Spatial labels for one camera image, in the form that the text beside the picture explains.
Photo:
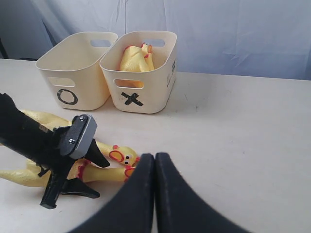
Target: o symbol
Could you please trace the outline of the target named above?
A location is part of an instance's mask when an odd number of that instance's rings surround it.
[[[65,92],[69,92],[69,93],[72,94],[72,96],[73,96],[73,102],[67,102],[67,101],[65,101],[65,100],[63,100],[63,99],[61,98],[61,94],[62,94],[64,91],[65,91]],[[59,101],[61,101],[62,103],[69,104],[69,105],[75,105],[75,104],[78,102],[78,97],[77,97],[72,91],[69,91],[69,90],[67,90],[67,89],[60,89],[60,90],[57,92],[57,98],[58,98]]]

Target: white fabric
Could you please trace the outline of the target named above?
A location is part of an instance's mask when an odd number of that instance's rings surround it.
[[[31,0],[57,42],[168,30],[179,71],[311,79],[309,0]]]

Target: rubber chicken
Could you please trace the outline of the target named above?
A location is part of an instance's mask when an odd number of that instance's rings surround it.
[[[71,121],[50,113],[21,111],[50,130],[71,125]],[[127,181],[132,175],[136,164],[139,162],[139,157],[135,151],[129,147],[110,146],[98,141],[96,143],[103,156],[125,165],[125,167],[100,168],[92,164],[89,160],[79,159],[72,166],[68,179],[80,178],[85,183],[92,181]],[[46,187],[51,172],[47,172],[42,177],[38,176],[39,172],[40,167],[33,161],[27,160],[25,169],[0,170],[0,178],[28,187]]]
[[[143,43],[141,47],[128,46],[123,54],[120,71],[147,72],[154,70],[152,46]]]

